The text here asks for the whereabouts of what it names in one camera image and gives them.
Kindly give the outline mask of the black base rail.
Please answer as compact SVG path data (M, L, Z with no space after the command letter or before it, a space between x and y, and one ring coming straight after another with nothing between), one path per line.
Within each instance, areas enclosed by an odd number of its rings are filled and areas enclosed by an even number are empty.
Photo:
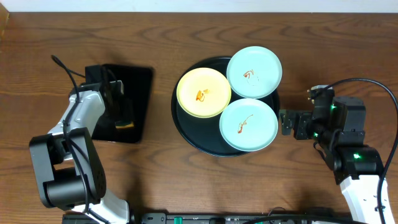
M338 218L344 221L353 221L349 213L336 213L331 208L315 207L304 213L293 212L282 207L274 207L267 213L169 213L166 210L154 210L152 213L131 214L129 223L134 224L174 224L174 223L245 223L253 219L279 215L313 215L327 218ZM87 215L79 213L67 213L62 217L62 224L72 223L98 223ZM312 220L271 220L259 223L315 223Z

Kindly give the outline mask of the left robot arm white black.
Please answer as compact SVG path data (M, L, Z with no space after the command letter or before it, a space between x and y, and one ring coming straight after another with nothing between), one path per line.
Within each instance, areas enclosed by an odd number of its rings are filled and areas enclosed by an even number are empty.
M39 197L47 208L80 212L98 223L129 223L129 204L107 188L92 140L105 120L116 131L134 127L123 82L100 66L92 80L74 86L56 126L30 140Z

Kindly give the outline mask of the light blue plate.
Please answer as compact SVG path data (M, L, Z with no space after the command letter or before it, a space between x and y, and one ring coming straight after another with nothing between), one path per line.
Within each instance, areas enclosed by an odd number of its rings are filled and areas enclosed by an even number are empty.
M259 151L277 136L279 124L266 103L244 98L230 103L220 117L220 133L233 148L243 152Z
M265 47L245 47L231 57L226 77L236 94L259 99L270 95L279 86L282 64L278 56Z

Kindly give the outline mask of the black rectangular tray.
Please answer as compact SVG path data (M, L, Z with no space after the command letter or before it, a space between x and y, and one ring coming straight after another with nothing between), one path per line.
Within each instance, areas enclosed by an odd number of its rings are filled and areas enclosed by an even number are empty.
M118 80L124 84L124 94L132 101L134 127L116 129L115 122L109 116L102 116L92 138L94 140L139 143L144 131L147 107L150 99L154 71L150 67L104 64Z

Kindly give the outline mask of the yellow green scrub sponge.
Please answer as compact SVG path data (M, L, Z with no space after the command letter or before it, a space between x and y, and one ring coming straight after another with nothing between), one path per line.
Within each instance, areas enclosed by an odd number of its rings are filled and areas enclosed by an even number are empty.
M133 121L117 121L115 122L116 129L129 129L134 127Z

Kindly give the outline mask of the yellow plate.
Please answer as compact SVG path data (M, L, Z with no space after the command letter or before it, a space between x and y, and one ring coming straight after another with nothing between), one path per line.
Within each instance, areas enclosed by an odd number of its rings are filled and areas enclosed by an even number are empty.
M195 68L177 84L177 101L182 109L196 118L220 114L231 100L231 87L226 77L212 68Z

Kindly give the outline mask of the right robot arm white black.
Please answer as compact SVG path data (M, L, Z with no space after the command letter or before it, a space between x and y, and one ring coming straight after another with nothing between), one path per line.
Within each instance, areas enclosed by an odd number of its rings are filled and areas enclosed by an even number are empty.
M387 187L378 190L382 161L378 151L364 143L366 108L350 96L320 96L313 111L280 110L282 134L296 140L314 140L349 206L353 220L393 223Z

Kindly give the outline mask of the black round tray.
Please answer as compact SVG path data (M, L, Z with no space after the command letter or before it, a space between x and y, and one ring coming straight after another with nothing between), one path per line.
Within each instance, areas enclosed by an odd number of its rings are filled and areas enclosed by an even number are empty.
M181 136L196 149L218 157L236 157L250 152L240 151L230 146L220 133L220 117L218 114L211 118L196 118L179 105L177 100L177 86L181 78L190 70L196 68L212 68L226 77L226 69L231 57L211 57L197 62L186 70L177 81L171 97L171 113L174 124ZM278 121L280 110L280 98L277 90L270 95L258 99L269 105L275 113Z

